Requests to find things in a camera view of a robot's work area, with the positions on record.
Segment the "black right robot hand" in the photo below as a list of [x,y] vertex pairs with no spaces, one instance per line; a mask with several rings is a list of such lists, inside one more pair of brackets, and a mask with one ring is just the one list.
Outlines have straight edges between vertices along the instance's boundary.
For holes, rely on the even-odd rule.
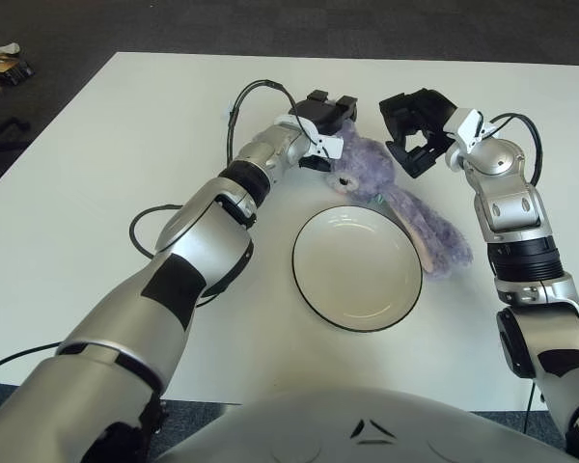
[[[430,169],[452,145],[454,140],[445,133],[444,125],[456,109],[443,95],[428,89],[394,95],[379,102],[381,116],[391,136],[385,147],[412,178]],[[426,143],[408,150],[407,138],[418,132],[423,134]]]

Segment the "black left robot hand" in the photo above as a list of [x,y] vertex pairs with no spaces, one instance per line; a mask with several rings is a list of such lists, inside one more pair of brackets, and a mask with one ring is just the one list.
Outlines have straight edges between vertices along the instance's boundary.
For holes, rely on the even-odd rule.
[[341,158],[342,142],[335,142],[336,134],[345,121],[356,121],[357,101],[353,96],[343,95],[330,100],[328,93],[314,90],[299,101],[290,112],[309,121],[317,135],[309,135],[313,141],[311,151],[298,161],[300,168],[329,173],[334,160]]

